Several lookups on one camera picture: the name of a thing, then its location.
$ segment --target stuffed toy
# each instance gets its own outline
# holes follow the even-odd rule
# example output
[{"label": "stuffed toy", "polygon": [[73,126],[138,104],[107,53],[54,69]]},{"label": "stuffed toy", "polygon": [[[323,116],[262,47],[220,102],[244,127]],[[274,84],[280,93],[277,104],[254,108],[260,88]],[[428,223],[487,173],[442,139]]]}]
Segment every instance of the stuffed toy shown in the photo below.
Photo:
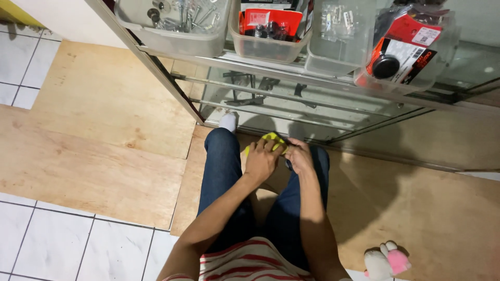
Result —
[{"label": "stuffed toy", "polygon": [[385,281],[412,267],[408,257],[391,241],[380,244],[380,251],[367,251],[364,254],[364,265],[364,275],[372,281]]}]

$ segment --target person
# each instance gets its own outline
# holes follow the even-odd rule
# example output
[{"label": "person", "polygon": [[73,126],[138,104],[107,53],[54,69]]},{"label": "person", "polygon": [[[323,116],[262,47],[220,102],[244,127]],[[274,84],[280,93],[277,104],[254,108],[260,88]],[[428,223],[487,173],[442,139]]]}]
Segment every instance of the person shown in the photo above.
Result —
[{"label": "person", "polygon": [[274,140],[252,142],[242,174],[233,117],[223,116],[206,137],[197,217],[157,281],[350,281],[326,214],[327,152],[288,138],[284,157],[293,171],[257,229],[248,196],[271,176],[285,148],[272,151]]}]

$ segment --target jeans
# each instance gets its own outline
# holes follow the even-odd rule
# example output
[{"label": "jeans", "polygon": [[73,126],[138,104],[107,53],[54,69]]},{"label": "jeans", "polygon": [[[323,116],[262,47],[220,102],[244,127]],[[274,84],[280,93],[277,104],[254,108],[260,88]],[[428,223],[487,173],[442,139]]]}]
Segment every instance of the jeans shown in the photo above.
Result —
[{"label": "jeans", "polygon": [[[205,140],[206,162],[201,184],[198,215],[229,190],[242,176],[240,144],[225,128],[212,130]],[[319,180],[323,207],[327,206],[330,159],[321,147],[310,147]],[[294,266],[309,271],[300,233],[301,194],[299,176],[292,171],[286,188],[271,207],[263,229],[257,229],[249,198],[234,211],[215,242],[206,251],[216,253],[255,236],[264,236]]]}]

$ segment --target plastic container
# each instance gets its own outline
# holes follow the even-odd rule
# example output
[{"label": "plastic container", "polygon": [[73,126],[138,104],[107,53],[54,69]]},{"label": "plastic container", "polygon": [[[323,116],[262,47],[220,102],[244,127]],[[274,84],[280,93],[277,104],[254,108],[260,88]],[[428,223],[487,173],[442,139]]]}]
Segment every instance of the plastic container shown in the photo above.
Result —
[{"label": "plastic container", "polygon": [[219,23],[210,34],[183,33],[156,29],[147,12],[153,8],[151,0],[116,0],[114,14],[124,28],[131,30],[148,48],[168,55],[186,55],[213,58],[219,56],[226,42],[230,0],[223,3]]},{"label": "plastic container", "polygon": [[297,43],[241,35],[239,32],[240,9],[241,0],[232,0],[227,28],[234,41],[234,50],[242,58],[289,64],[297,58],[302,48],[311,39],[312,30],[309,30],[304,38]]},{"label": "plastic container", "polygon": [[323,1],[314,5],[314,20],[311,41],[307,45],[308,56],[305,70],[327,76],[344,76],[357,68],[367,65],[373,48],[373,27],[377,5],[373,0],[328,1],[345,6],[345,11],[356,11],[353,21],[354,37],[351,40],[332,42],[321,38],[321,16]]},{"label": "plastic container", "polygon": [[436,77],[451,63],[458,48],[461,28],[453,25],[444,30],[441,37],[434,41],[428,49],[437,51],[437,54],[410,84],[394,83],[385,79],[377,79],[367,73],[366,67],[354,71],[354,83],[358,87],[369,88],[396,95],[406,95],[421,92],[432,88]]}]

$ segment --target striped shirt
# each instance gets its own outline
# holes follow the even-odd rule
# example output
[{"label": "striped shirt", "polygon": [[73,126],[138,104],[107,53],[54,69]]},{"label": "striped shirt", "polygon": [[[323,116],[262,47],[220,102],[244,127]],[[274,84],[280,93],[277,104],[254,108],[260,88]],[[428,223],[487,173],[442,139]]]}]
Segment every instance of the striped shirt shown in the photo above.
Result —
[{"label": "striped shirt", "polygon": [[[193,280],[176,274],[163,281]],[[202,255],[199,281],[314,281],[314,278],[288,262],[269,240],[253,237],[223,251]]]}]

